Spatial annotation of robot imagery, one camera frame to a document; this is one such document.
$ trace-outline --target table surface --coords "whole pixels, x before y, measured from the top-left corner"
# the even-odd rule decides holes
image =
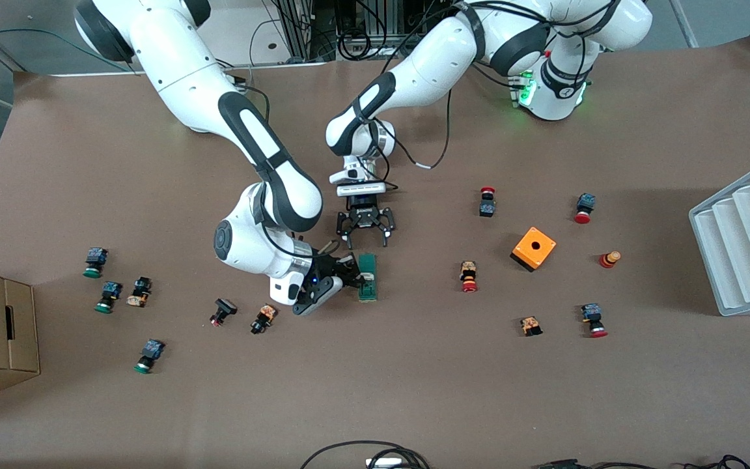
[[[381,63],[257,70],[271,125],[324,190],[306,234],[334,237],[341,168],[324,126]],[[718,317],[688,210],[750,170],[750,39],[704,50],[604,54],[562,122],[511,108],[469,71],[453,91],[444,162],[399,150],[383,197],[398,229],[378,255],[379,300],[346,289],[310,317],[249,325],[268,280],[221,264],[212,234],[258,178],[238,149],[182,127],[148,80],[18,74],[0,142],[0,275],[35,285],[42,374],[0,392],[0,468],[299,467],[341,440],[385,439],[442,469],[575,457],[654,466],[750,462],[750,317]],[[420,161],[443,144],[444,101],[383,116]],[[479,189],[497,214],[477,216]],[[590,225],[572,221],[583,192]],[[508,254],[537,226],[557,241],[528,273]],[[92,310],[81,276],[154,280],[146,309]],[[596,256],[618,249],[613,270]],[[479,292],[458,281],[479,266]],[[214,300],[240,311],[213,328]],[[581,304],[610,335],[587,338]],[[536,315],[545,333],[523,337]],[[133,371],[149,338],[154,374]],[[375,448],[315,467],[360,467]]]

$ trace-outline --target orange cube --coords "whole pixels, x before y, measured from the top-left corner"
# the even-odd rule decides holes
[[[529,272],[533,272],[546,261],[548,253],[554,249],[557,243],[554,243],[550,237],[542,234],[542,231],[529,228],[529,232],[517,243],[511,251],[511,259],[517,261]]]

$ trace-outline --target small orange cylinder with red base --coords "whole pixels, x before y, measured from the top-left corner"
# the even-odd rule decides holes
[[[459,279],[462,280],[462,291],[465,293],[473,293],[479,290],[477,287],[477,265],[473,261],[462,262],[462,273],[459,274]]]
[[[598,264],[601,264],[601,267],[604,267],[604,269],[612,269],[612,267],[615,267],[615,264],[619,259],[621,259],[620,252],[607,252],[598,259]]]

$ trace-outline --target green cable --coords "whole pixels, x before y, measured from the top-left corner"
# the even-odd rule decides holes
[[[108,63],[111,66],[114,66],[114,68],[117,68],[118,70],[122,70],[125,72],[129,71],[129,69],[125,68],[125,66],[117,65],[111,60],[105,59],[105,57],[101,57],[98,54],[91,53],[91,51],[84,50],[84,48],[81,48],[77,44],[74,44],[74,42],[71,42],[68,39],[63,38],[63,36],[60,36],[57,33],[53,33],[51,31],[46,31],[45,29],[30,29],[30,27],[13,27],[13,29],[0,29],[0,33],[17,33],[21,31],[26,31],[26,32],[31,32],[31,33],[43,33],[44,35],[54,36],[54,38],[61,39],[63,42],[66,42],[66,44],[71,45],[71,47],[75,48],[76,50],[81,51],[82,53],[87,53],[90,56],[95,57],[95,59],[100,59],[103,62]]]

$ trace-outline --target green rectangular block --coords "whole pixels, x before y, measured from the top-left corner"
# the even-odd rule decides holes
[[[375,284],[375,254],[362,253],[357,258],[357,267],[366,281],[357,288],[357,299],[362,303],[378,299],[378,288]]]

